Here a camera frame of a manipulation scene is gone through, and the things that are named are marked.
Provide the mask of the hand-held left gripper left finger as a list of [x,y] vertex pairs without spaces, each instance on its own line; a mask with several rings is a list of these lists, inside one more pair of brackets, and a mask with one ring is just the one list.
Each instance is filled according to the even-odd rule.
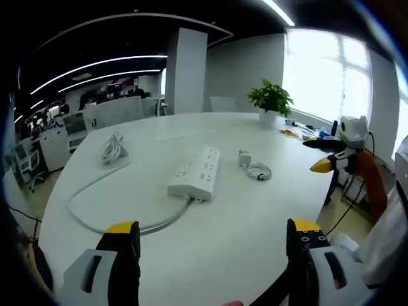
[[96,248],[65,271],[63,305],[138,305],[140,228],[137,221],[110,226]]

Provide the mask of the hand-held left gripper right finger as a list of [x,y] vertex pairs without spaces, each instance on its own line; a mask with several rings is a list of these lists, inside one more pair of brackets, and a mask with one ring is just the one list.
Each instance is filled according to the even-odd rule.
[[330,244],[316,223],[288,219],[286,254],[289,305],[362,304],[361,264]]

